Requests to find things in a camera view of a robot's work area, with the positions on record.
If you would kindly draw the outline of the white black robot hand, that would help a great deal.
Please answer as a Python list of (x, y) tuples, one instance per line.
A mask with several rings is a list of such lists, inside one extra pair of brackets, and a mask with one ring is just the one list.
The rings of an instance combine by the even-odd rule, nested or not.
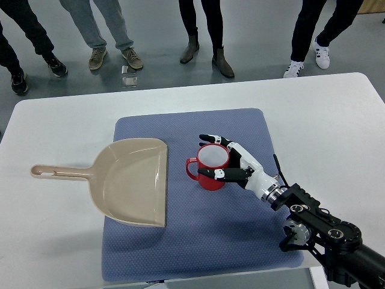
[(235, 182), (245, 190), (254, 192), (263, 202), (273, 203), (283, 194), (281, 185), (272, 176), (264, 172), (263, 166), (239, 143), (219, 135), (200, 134), (200, 145), (215, 143), (224, 146), (229, 152), (229, 167), (226, 169), (198, 170), (202, 175), (221, 182)]

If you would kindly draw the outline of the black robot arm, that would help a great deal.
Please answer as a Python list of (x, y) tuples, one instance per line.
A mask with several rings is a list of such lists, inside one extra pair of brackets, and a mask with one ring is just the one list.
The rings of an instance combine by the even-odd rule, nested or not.
[(275, 211), (289, 209), (279, 247), (307, 250), (322, 265), (327, 280), (346, 287), (384, 288), (384, 256), (363, 244), (361, 230), (320, 207), (298, 184), (277, 184), (268, 196)]

